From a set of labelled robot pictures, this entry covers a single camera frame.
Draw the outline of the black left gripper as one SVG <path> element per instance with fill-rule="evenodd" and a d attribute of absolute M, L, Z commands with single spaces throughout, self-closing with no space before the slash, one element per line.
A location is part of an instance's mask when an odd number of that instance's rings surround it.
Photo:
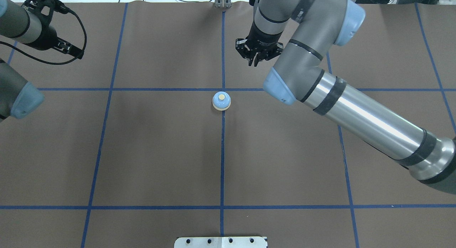
<path fill-rule="evenodd" d="M 34 41 L 34 48 L 40 51 L 54 49 L 61 53 L 69 54 L 70 56 L 80 60 L 84 55 L 84 50 L 59 38 L 53 27 L 45 27 L 42 29 L 38 39 Z"/>

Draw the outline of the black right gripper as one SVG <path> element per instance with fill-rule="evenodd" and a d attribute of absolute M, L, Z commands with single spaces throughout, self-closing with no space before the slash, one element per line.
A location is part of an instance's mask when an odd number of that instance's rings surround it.
<path fill-rule="evenodd" d="M 263 32 L 250 32 L 245 38 L 235 40 L 235 50 L 240 56 L 248 60 L 248 66 L 257 67 L 263 60 L 271 60 L 282 54 L 284 46 L 279 42 L 283 32 L 268 34 Z"/>

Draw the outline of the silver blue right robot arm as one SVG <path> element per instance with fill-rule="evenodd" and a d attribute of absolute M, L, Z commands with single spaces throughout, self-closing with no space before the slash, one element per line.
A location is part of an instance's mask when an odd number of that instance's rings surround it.
<path fill-rule="evenodd" d="M 456 192 L 455 140 L 437 138 L 320 68 L 332 45 L 343 46 L 366 13 L 351 0 L 249 0 L 254 19 L 235 48 L 249 62 L 275 62 L 263 89 L 280 102 L 300 101 L 406 168 L 420 183 Z"/>

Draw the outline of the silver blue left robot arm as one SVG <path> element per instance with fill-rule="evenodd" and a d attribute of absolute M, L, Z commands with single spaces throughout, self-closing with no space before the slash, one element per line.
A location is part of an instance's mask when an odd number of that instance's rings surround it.
<path fill-rule="evenodd" d="M 83 34 L 81 48 L 59 37 L 52 25 L 55 13 L 70 14 L 76 18 Z M 60 0 L 25 0 L 22 4 L 1 0 L 1 45 L 27 57 L 26 66 L 31 67 L 33 60 L 48 66 L 64 66 L 80 60 L 87 41 L 87 31 L 80 16 Z M 37 51 L 55 50 L 70 58 L 60 62 L 44 60 L 31 55 L 20 45 Z M 41 90 L 23 71 L 15 68 L 11 58 L 1 58 L 1 121 L 26 118 L 44 100 Z"/>

